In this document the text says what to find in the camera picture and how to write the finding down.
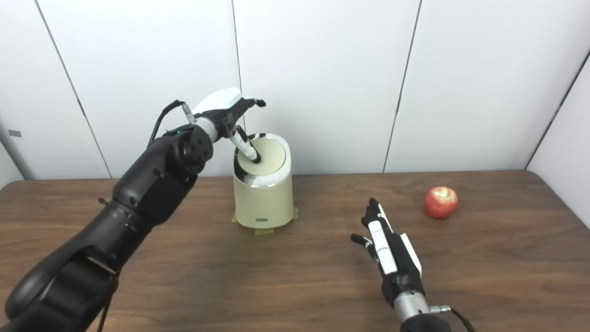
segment wooden table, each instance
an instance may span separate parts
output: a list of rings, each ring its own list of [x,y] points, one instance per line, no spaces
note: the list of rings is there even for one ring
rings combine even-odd
[[[0,192],[0,301],[89,222],[115,180],[21,181]],[[274,234],[231,223],[232,179],[202,178],[123,270],[105,331],[397,331],[377,267],[349,241],[368,198],[408,233],[429,304],[478,332],[588,331],[590,232],[526,171],[294,177],[299,219]],[[422,212],[449,185],[447,221]],[[445,316],[453,331],[464,331]]]

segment apple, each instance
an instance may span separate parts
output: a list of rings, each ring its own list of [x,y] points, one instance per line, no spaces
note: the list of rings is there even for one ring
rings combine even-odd
[[[457,193],[449,187],[432,187],[424,200],[424,211],[436,219],[448,218],[457,208]]]

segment robotic arm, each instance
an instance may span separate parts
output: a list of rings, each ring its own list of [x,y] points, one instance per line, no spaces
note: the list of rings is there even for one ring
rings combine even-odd
[[[448,323],[435,314],[451,311],[475,332],[471,323],[451,307],[426,303],[422,286],[422,266],[406,234],[393,232],[389,220],[374,198],[369,200],[365,216],[360,222],[371,233],[371,238],[352,234],[352,242],[364,246],[379,265],[383,282],[381,291],[385,301],[395,310],[401,322],[401,332],[451,332]]]
[[[236,121],[263,100],[239,89],[220,90],[194,111],[175,101],[160,115],[149,145],[113,188],[112,200],[83,230],[35,265],[5,304],[10,322],[0,332],[86,331],[117,290],[125,263],[154,226],[170,218],[213,157],[213,143],[229,138],[250,160],[261,157]],[[182,106],[189,124],[154,139],[162,118]]]

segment cream trash can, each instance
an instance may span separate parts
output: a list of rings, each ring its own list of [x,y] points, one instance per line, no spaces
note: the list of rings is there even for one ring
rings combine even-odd
[[[254,134],[249,139],[262,160],[255,164],[235,150],[235,218],[254,229],[284,226],[293,218],[289,145],[275,134]]]

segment black cable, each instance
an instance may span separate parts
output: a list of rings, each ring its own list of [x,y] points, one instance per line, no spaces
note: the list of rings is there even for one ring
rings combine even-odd
[[[156,135],[158,134],[158,130],[160,130],[160,124],[162,123],[164,116],[166,116],[166,114],[168,114],[171,110],[177,108],[178,106],[182,106],[182,104],[184,104],[184,102],[181,102],[180,100],[176,99],[172,103],[170,103],[170,105],[166,106],[166,108],[162,110],[162,113],[160,114],[160,116],[158,116],[158,119],[156,120],[156,125],[153,127],[152,136],[150,136],[149,138],[148,145],[151,142],[153,142],[154,139],[156,139]]]
[[[103,308],[103,314],[100,316],[99,327],[96,329],[96,332],[102,332],[104,327],[104,321],[107,319],[107,313],[109,313],[110,302],[113,297],[110,297],[107,301],[107,304]]]
[[[463,317],[463,315],[461,315],[457,310],[451,308],[451,312],[457,316],[457,318],[459,318],[461,320],[461,323],[463,323],[463,326],[465,326],[465,328],[467,329],[467,331],[469,332],[476,332],[476,329],[473,328],[473,326],[471,325],[471,322],[466,319],[465,317]]]

